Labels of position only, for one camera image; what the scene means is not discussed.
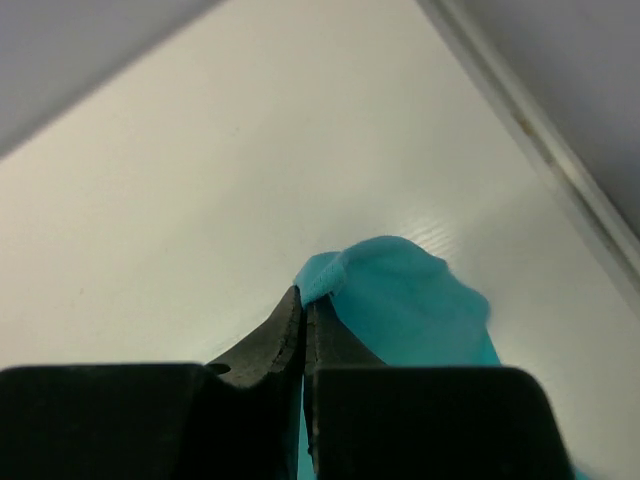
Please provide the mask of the turquoise t shirt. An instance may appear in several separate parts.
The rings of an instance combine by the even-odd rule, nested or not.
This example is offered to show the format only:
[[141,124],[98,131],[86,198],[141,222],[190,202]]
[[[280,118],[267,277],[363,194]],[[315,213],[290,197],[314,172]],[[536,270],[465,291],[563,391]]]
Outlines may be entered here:
[[303,307],[328,297],[338,319],[393,367],[497,366],[490,304],[447,262],[397,236],[312,256],[295,277]]

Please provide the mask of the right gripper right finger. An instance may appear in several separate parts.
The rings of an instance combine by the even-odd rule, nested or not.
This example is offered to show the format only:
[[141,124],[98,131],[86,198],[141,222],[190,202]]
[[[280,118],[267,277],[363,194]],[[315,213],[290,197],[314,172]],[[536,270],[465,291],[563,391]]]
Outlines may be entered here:
[[566,479],[548,399],[511,367],[391,367],[308,306],[304,413],[319,479]]

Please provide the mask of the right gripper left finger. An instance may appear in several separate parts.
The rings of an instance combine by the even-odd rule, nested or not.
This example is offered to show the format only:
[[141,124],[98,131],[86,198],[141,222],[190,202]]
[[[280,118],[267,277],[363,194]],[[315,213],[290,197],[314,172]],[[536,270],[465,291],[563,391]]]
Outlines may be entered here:
[[293,479],[303,312],[296,288],[205,363],[1,373],[5,479]]

